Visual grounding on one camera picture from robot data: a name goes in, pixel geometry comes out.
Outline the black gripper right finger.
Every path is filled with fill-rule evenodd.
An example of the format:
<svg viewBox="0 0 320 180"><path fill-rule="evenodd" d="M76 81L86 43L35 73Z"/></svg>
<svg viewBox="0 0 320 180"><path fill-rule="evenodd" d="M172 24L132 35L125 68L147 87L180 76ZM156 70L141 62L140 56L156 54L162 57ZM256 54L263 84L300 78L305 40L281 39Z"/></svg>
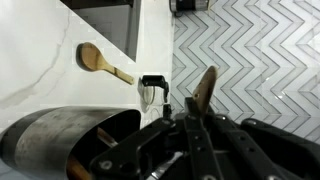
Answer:
<svg viewBox="0 0 320 180"><path fill-rule="evenodd" d="M198 109L198 106L192 97L187 97L185 99L185 111L191 115L194 115L194 116L201 115L201 113Z"/></svg>

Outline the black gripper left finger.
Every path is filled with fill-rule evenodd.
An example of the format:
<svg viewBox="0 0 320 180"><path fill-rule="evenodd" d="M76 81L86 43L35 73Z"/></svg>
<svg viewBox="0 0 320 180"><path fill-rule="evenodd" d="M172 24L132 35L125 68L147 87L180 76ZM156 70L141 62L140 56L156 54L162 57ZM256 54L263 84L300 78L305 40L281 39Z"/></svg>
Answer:
<svg viewBox="0 0 320 180"><path fill-rule="evenodd" d="M163 105L163 118L169 120L172 116L172 108L170 104Z"/></svg>

